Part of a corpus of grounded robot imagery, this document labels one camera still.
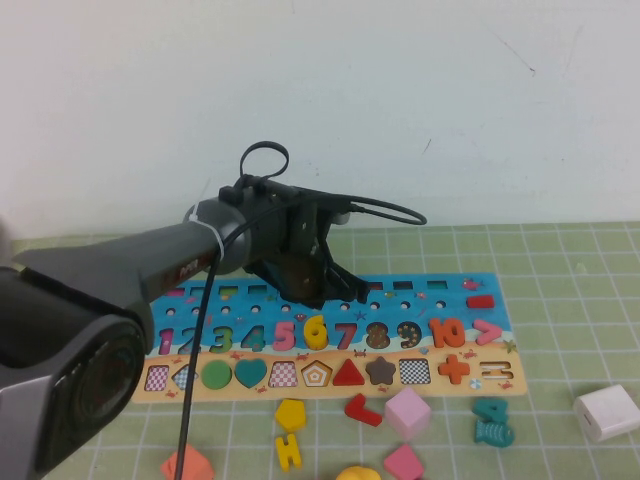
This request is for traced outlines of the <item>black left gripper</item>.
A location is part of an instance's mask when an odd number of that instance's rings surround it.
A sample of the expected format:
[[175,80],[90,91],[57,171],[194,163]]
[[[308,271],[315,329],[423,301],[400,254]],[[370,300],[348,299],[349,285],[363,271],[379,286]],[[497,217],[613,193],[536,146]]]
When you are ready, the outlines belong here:
[[307,307],[322,307],[325,299],[367,302],[368,282],[333,262],[329,253],[331,194],[267,188],[254,194],[246,214],[254,221],[246,272],[282,281],[282,296]]

